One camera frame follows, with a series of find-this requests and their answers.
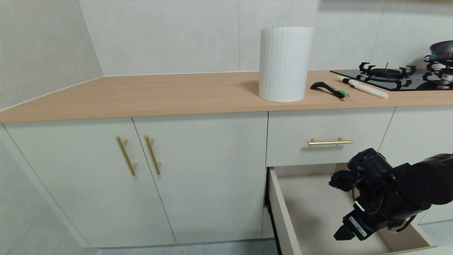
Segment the floor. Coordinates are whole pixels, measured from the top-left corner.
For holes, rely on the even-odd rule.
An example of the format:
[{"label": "floor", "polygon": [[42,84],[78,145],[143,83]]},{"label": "floor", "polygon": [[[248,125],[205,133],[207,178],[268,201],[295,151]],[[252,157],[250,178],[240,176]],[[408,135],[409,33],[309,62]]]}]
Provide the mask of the floor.
[{"label": "floor", "polygon": [[[453,221],[420,225],[438,246],[453,245]],[[101,249],[98,255],[277,255],[275,240],[173,247]]]},{"label": "floor", "polygon": [[275,240],[138,249],[102,249],[97,255],[277,255]]}]

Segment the ribbed white vase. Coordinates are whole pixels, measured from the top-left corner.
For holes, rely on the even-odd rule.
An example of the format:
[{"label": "ribbed white vase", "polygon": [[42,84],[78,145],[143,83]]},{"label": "ribbed white vase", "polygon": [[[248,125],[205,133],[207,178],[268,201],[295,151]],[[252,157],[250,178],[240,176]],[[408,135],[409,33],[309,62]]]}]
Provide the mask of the ribbed white vase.
[{"label": "ribbed white vase", "polygon": [[260,97],[280,103],[304,98],[313,28],[261,30]]}]

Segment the white label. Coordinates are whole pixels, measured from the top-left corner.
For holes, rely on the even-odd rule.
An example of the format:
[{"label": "white label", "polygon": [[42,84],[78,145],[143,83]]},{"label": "white label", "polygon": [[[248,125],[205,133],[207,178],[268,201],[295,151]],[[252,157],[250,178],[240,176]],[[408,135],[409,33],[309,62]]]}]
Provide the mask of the white label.
[{"label": "white label", "polygon": [[349,220],[352,222],[352,224],[357,228],[357,230],[362,234],[363,237],[366,237],[368,234],[363,230],[362,226],[359,225],[359,223],[354,219],[354,217],[349,216]]}]

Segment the gold handle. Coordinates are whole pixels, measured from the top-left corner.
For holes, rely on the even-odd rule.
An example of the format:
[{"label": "gold handle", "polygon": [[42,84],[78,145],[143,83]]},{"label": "gold handle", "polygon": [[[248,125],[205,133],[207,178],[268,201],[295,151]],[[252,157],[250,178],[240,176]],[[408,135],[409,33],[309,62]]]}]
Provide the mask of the gold handle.
[{"label": "gold handle", "polygon": [[134,170],[137,167],[137,162],[134,162],[134,164],[130,163],[129,156],[127,155],[127,152],[125,149],[125,146],[127,143],[127,138],[124,138],[123,140],[121,140],[121,137],[116,137],[116,141],[118,142],[118,145],[120,146],[120,150],[123,153],[124,159],[126,160],[127,166],[129,167],[130,174],[132,176],[135,176]]},{"label": "gold handle", "polygon": [[154,138],[149,138],[148,136],[145,136],[145,142],[146,146],[148,147],[149,154],[151,155],[151,159],[153,160],[153,165],[154,168],[156,169],[157,175],[160,175],[160,165],[162,165],[162,162],[156,162],[156,157],[154,156],[153,148],[151,147],[151,144],[153,143]]},{"label": "gold handle", "polygon": [[329,144],[347,144],[347,143],[354,143],[354,140],[345,140],[343,137],[339,137],[338,141],[324,141],[319,142],[315,138],[308,143],[308,145],[329,145]]}]

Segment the drawer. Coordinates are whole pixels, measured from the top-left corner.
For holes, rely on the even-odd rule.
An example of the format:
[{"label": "drawer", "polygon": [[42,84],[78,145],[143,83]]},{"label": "drawer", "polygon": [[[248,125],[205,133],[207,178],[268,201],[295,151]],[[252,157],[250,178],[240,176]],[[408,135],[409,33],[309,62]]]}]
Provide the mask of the drawer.
[{"label": "drawer", "polygon": [[335,240],[333,234],[343,224],[342,218],[352,211],[353,202],[348,193],[328,186],[331,174],[320,172],[323,174],[285,175],[273,167],[268,169],[266,201],[280,254],[447,254],[436,252],[433,241],[417,224],[398,234],[382,229],[364,241],[356,237]]},{"label": "drawer", "polygon": [[[378,150],[395,108],[269,112],[268,167],[347,162],[367,148]],[[335,141],[350,144],[308,145]]]}]

